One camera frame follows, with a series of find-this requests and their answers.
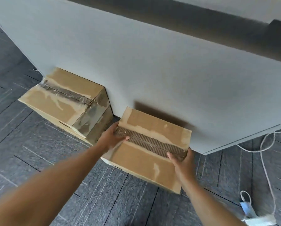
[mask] person's left arm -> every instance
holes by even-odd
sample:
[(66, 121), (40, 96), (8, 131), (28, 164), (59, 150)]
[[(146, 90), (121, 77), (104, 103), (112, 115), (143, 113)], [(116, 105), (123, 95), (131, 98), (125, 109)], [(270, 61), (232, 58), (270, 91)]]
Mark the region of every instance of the person's left arm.
[(95, 146), (44, 170), (5, 195), (0, 200), (0, 226), (50, 225), (99, 158), (128, 139), (114, 136), (117, 125), (105, 131)]

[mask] person's right arm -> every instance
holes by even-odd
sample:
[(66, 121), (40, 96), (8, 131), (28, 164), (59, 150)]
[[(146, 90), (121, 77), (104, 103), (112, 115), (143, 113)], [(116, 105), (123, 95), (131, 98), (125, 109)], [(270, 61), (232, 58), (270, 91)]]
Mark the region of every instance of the person's right arm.
[(245, 226), (235, 215), (229, 212), (221, 203), (211, 197), (201, 187), (195, 177), (194, 153), (189, 148), (186, 158), (180, 162), (174, 155), (168, 153), (175, 166), (176, 176), (183, 190), (190, 198), (197, 215), (204, 226)]

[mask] white wall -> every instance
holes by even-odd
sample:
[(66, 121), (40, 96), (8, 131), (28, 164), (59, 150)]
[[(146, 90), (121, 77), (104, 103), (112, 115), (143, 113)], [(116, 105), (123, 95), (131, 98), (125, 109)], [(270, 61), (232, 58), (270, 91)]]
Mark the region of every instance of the white wall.
[(281, 20), (281, 0), (176, 0), (203, 8), (270, 23)]
[(281, 62), (65, 0), (0, 0), (0, 25), (42, 74), (104, 85), (115, 115), (139, 102), (187, 122), (196, 151), (281, 124)]

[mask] person's left hand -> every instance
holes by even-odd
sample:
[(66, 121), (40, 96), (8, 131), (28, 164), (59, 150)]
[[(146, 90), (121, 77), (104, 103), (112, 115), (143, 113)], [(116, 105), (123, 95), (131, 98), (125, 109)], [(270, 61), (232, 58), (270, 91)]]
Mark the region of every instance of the person's left hand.
[(97, 141), (97, 145), (99, 145), (104, 153), (108, 150), (114, 148), (121, 141), (128, 140), (129, 136), (117, 137), (114, 135), (114, 131), (118, 126), (118, 122), (112, 124), (105, 132), (102, 133), (101, 137)]

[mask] torn cardboard surface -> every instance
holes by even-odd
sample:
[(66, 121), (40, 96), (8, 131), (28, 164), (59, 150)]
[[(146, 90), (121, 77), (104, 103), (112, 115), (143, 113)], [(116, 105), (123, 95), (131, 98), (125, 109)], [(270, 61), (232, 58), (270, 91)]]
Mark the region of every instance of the torn cardboard surface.
[(123, 142), (104, 154), (101, 158), (103, 161), (145, 181), (180, 193), (181, 184), (166, 152), (172, 151), (185, 157), (190, 143), (190, 130), (127, 107), (115, 133), (137, 140)]
[(92, 131), (95, 126), (95, 130), (99, 131), (113, 117), (103, 86), (60, 68), (45, 76), (19, 101), (90, 144), (96, 143), (97, 135)]

